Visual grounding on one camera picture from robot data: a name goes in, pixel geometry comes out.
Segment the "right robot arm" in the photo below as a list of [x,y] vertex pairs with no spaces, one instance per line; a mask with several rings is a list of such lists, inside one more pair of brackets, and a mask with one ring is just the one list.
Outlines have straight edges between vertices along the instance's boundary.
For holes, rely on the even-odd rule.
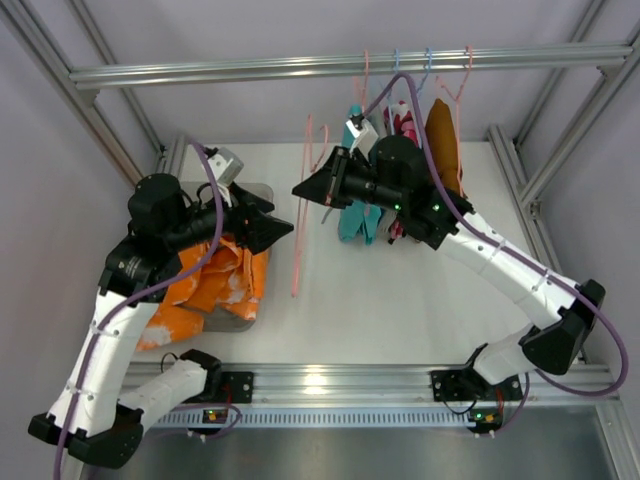
[[394,211],[409,236],[466,265],[521,309],[529,327],[477,347],[453,372],[458,387],[479,396],[531,371],[566,374],[593,329],[603,286],[557,277],[495,232],[468,200],[438,187],[433,172],[413,141],[387,136],[368,154],[335,147],[292,193],[334,209],[361,201]]

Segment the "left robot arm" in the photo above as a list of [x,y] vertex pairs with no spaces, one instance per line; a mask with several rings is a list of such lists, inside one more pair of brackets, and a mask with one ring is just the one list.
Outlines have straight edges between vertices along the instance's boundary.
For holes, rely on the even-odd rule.
[[220,197],[189,202],[179,180],[166,173],[137,183],[127,235],[106,258],[76,364],[51,408],[32,417],[29,435],[56,446],[58,455],[118,469],[163,416],[181,404],[221,399],[220,360],[195,349],[136,390],[123,394],[121,387],[145,327],[182,268],[182,251],[217,244],[227,234],[258,254],[293,231],[272,216],[271,202],[237,185],[231,198],[230,205]]

